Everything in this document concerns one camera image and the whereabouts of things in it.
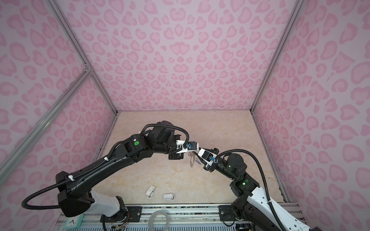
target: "teal alarm clock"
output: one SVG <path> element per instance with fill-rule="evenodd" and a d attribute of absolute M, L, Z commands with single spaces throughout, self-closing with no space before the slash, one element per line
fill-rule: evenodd
<path fill-rule="evenodd" d="M 74 217 L 67 217 L 64 223 L 64 229 L 67 230 L 80 227 L 83 218 L 83 214 Z"/>

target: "table surface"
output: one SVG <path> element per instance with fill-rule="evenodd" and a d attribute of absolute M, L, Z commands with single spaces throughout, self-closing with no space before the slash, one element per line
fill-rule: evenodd
<path fill-rule="evenodd" d="M 267 154 L 249 111 L 161 111 L 121 112 L 110 136 L 104 155 L 117 141 L 140 133 L 149 123 L 169 121 L 184 128 L 190 141 L 196 141 L 203 148 L 218 148 L 220 152 L 229 149 L 245 149 L 259 160 L 266 177 L 270 196 L 283 202 Z M 254 160 L 241 153 L 247 164 L 247 172 L 263 187 L 262 178 Z M 236 196 L 230 189 L 231 180 L 221 173 L 205 171 L 203 165 L 194 163 L 184 154 L 182 160 L 168 160 L 167 155 L 154 153 L 123 168 L 93 189 L 108 196 L 120 196 L 125 204 L 187 204 L 187 203 L 232 203 Z M 145 193 L 151 185 L 156 190 L 151 199 Z M 163 200 L 162 195 L 173 193 L 173 200 Z"/>

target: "pink patterned wall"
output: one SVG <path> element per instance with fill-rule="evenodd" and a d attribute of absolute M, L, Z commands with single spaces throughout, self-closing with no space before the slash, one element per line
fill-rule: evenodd
<path fill-rule="evenodd" d="M 258 126 L 310 226 L 370 230 L 370 1 L 311 0 Z"/>
<path fill-rule="evenodd" d="M 0 2 L 0 165 L 82 72 L 43 0 Z"/>
<path fill-rule="evenodd" d="M 55 184 L 60 171 L 73 172 L 90 164 L 113 114 L 91 79 L 81 87 L 47 132 L 0 188 L 0 230 L 46 231 L 61 210 L 25 210 L 22 200 Z M 54 189 L 31 200 L 57 204 Z"/>
<path fill-rule="evenodd" d="M 295 3 L 58 2 L 119 110 L 249 109 Z"/>

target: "robotic arm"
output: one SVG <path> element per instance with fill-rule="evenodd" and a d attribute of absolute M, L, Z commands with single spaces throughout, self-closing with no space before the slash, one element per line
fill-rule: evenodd
<path fill-rule="evenodd" d="M 185 141 L 180 140 L 180 135 L 174 135 L 175 130 L 185 133 Z M 146 125 L 140 134 L 117 142 L 108 155 L 79 171 L 58 173 L 55 176 L 55 185 L 28 196 L 22 202 L 22 207 L 27 209 L 61 208 L 66 217 L 81 213 L 99 213 L 103 214 L 102 219 L 106 221 L 122 221 L 127 218 L 128 214 L 122 198 L 108 197 L 91 188 L 118 170 L 143 158 L 151 157 L 153 153 L 168 154 L 169 159 L 179 160 L 183 159 L 184 152 L 194 152 L 204 164 L 206 171 L 217 170 L 232 180 L 230 187 L 237 196 L 232 203 L 232 211 L 236 219 L 249 220 L 266 231 L 320 231 L 317 227 L 311 229 L 300 222 L 269 197 L 262 168 L 253 154 L 242 149 L 233 149 L 220 154 L 216 148 L 199 150 L 196 142 L 189 142 L 187 131 L 167 121 Z M 262 174 L 265 190 L 245 172 L 247 165 L 243 158 L 233 152 L 244 152 L 255 159 Z M 28 204 L 32 198 L 53 188 L 58 188 L 60 192 L 58 205 Z"/>

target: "white clip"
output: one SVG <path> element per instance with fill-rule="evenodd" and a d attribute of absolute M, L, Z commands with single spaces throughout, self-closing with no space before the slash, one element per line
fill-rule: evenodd
<path fill-rule="evenodd" d="M 71 179 L 71 181 L 75 181 L 75 179 L 73 179 L 72 175 L 69 175 L 68 178 Z"/>

